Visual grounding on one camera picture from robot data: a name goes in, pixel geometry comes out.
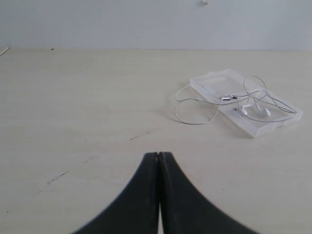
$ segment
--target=clear plastic case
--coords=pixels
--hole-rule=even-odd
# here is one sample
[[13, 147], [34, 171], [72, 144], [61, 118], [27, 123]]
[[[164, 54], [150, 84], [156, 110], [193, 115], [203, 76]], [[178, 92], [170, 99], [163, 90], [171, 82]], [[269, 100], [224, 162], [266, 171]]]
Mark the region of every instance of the clear plastic case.
[[[236, 94], [244, 90], [243, 82], [245, 80], [245, 76], [233, 71], [233, 70], [224, 70], [221, 72], [210, 72], [207, 75], [191, 78], [190, 85], [193, 87], [205, 100], [219, 103], [219, 97], [222, 95]], [[248, 79], [245, 82], [246, 90], [249, 92], [253, 92], [256, 90], [264, 89], [261, 84], [257, 84], [255, 79]], [[293, 116], [293, 114], [288, 114], [277, 107], [265, 104], [263, 102], [259, 103], [261, 108], [267, 108], [271, 115], [265, 118], [259, 117], [255, 106], [252, 105], [246, 108], [248, 112], [248, 116], [254, 119], [258, 119], [259, 121], [254, 121], [246, 118], [238, 109], [238, 105], [236, 102], [230, 105], [224, 105], [219, 107], [219, 111], [222, 112], [227, 118], [229, 118], [234, 124], [236, 124], [239, 128], [244, 130], [251, 137], [258, 137], [267, 132], [271, 132], [274, 129], [288, 125], [293, 122], [297, 122], [301, 119], [303, 111], [292, 104], [282, 100], [280, 97], [274, 95], [270, 91], [270, 95], [273, 98], [276, 98], [285, 104], [289, 105], [291, 108], [295, 109], [297, 113]], [[263, 99], [267, 102], [272, 102], [269, 97], [265, 97]], [[283, 122], [260, 122], [260, 121], [279, 121], [286, 119]]]

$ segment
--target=desk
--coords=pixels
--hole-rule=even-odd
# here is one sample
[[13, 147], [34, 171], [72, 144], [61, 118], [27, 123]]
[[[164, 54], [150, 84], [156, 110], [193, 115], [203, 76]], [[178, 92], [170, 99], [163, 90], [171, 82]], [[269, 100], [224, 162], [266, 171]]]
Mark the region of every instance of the desk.
[[[0, 57], [0, 233], [70, 233], [172, 152], [217, 207], [262, 234], [312, 231], [311, 52], [10, 49]], [[250, 139], [221, 113], [174, 121], [191, 77], [234, 69], [304, 110]]]

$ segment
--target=white wall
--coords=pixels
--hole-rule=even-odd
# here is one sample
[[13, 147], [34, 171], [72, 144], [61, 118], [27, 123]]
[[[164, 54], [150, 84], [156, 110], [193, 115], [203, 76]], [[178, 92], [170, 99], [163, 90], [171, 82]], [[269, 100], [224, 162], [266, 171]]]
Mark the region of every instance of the white wall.
[[14, 47], [312, 50], [312, 0], [0, 0]]

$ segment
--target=white cable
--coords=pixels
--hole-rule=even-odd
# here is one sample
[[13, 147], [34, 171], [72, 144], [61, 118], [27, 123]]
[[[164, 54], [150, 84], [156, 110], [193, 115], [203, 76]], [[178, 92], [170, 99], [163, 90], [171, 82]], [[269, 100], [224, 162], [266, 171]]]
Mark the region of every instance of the white cable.
[[[256, 91], [253, 91], [253, 92], [251, 92], [251, 93], [248, 92], [245, 83], [246, 83], [247, 78], [249, 78], [249, 77], [255, 77], [255, 78], [259, 79], [259, 80], [263, 83], [265, 89], [256, 90]], [[205, 90], [208, 92], [208, 90], [207, 90], [202, 84], [200, 84], [200, 83], [194, 83], [194, 84], [200, 85], [203, 89], [205, 89]], [[264, 80], [261, 79], [261, 78], [259, 78], [259, 77], [257, 77], [257, 76], [254, 76], [254, 75], [250, 75], [250, 76], [245, 77], [244, 82], [243, 82], [243, 86], [244, 86], [244, 89], [245, 89], [244, 91], [241, 91], [241, 92], [236, 93], [236, 94], [226, 94], [226, 95], [222, 95], [222, 96], [220, 96], [220, 97], [214, 96], [216, 99], [219, 99], [219, 103], [213, 103], [213, 102], [206, 101], [206, 100], [202, 100], [202, 99], [199, 99], [199, 98], [178, 99], [178, 98], [177, 98], [177, 95], [178, 95], [182, 90], [186, 89], [186, 88], [189, 87], [189, 86], [191, 86], [191, 84], [186, 85], [185, 87], [183, 87], [182, 89], [180, 89], [179, 91], [177, 91], [177, 93], [175, 94], [175, 100], [178, 101], [178, 104], [175, 106], [175, 117], [176, 117], [181, 123], [191, 124], [191, 125], [200, 125], [200, 124], [210, 123], [210, 122], [213, 121], [214, 118], [216, 117], [216, 115], [217, 115], [217, 113], [218, 113], [219, 106], [231, 105], [231, 104], [233, 104], [233, 103], [237, 103], [238, 110], [240, 111], [240, 113], [241, 113], [244, 117], [246, 117], [246, 118], [248, 118], [248, 119], [250, 119], [250, 120], [253, 120], [253, 121], [257, 121], [257, 122], [264, 122], [264, 123], [284, 122], [284, 121], [287, 121], [287, 120], [293, 118], [293, 117], [297, 114], [297, 111], [294, 110], [292, 107], [290, 107], [289, 105], [285, 104], [284, 102], [282, 102], [282, 101], [280, 101], [280, 100], [278, 100], [278, 99], [273, 98], [273, 97], [270, 95], [270, 93], [269, 93], [269, 91], [268, 91], [268, 88], [267, 88], [267, 85], [266, 85], [266, 83], [264, 82]], [[260, 98], [257, 98], [257, 97], [254, 97], [254, 96], [253, 96], [253, 95], [256, 94], [256, 93], [261, 93], [261, 92], [264, 92], [264, 93], [265, 93], [264, 96], [262, 96], [262, 97], [260, 97]], [[265, 97], [268, 97], [269, 99], [271, 99], [271, 101], [272, 101], [273, 103], [269, 103], [269, 102], [267, 102], [267, 101], [264, 101], [263, 99], [264, 99]], [[250, 105], [254, 105], [254, 104], [257, 104], [257, 105], [258, 105], [258, 102], [263, 102], [263, 103], [265, 103], [265, 104], [268, 104], [268, 105], [277, 107], [278, 109], [280, 109], [280, 110], [283, 111], [283, 112], [286, 112], [286, 113], [288, 113], [288, 114], [293, 114], [293, 115], [290, 116], [290, 117], [281, 119], [281, 120], [258, 120], [258, 119], [255, 119], [255, 118], [251, 118], [251, 117], [247, 116], [246, 114], [244, 114], [244, 113], [242, 112], [242, 110], [241, 110], [241, 104], [240, 104], [241, 102], [246, 101], [246, 100], [247, 100], [246, 103], [248, 103], [250, 98], [253, 98], [253, 100], [254, 100], [254, 102], [253, 102], [252, 104], [250, 104]], [[227, 102], [227, 103], [221, 103], [222, 101], [224, 101], [224, 99], [226, 99], [228, 102]], [[216, 107], [216, 111], [215, 111], [213, 117], [212, 117], [210, 120], [206, 121], [206, 122], [199, 122], [199, 123], [195, 123], [195, 122], [186, 122], [186, 121], [182, 120], [182, 119], [178, 116], [178, 114], [177, 114], [177, 107], [178, 107], [181, 103], [183, 103], [183, 102], [185, 102], [185, 101], [187, 101], [187, 100], [201, 101], [201, 102], [204, 102], [204, 103], [216, 105], [217, 107]], [[282, 105], [286, 106], [286, 107], [289, 108], [289, 109], [278, 105], [277, 102], [281, 103]]]

